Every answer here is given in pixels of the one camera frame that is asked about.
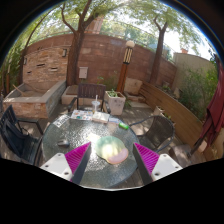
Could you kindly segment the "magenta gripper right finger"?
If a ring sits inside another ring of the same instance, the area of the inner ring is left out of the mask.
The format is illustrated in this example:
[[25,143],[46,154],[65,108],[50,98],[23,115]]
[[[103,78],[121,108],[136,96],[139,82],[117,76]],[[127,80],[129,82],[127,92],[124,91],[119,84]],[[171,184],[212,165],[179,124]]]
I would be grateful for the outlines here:
[[144,185],[182,169],[168,154],[159,155],[138,143],[133,144],[133,154]]

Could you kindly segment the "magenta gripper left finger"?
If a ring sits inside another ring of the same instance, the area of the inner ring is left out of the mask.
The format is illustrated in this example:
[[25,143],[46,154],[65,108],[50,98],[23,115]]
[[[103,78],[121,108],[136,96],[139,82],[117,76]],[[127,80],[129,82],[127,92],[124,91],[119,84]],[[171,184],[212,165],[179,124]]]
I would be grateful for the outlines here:
[[56,176],[80,184],[91,154],[91,143],[83,144],[70,152],[57,153],[41,169]]

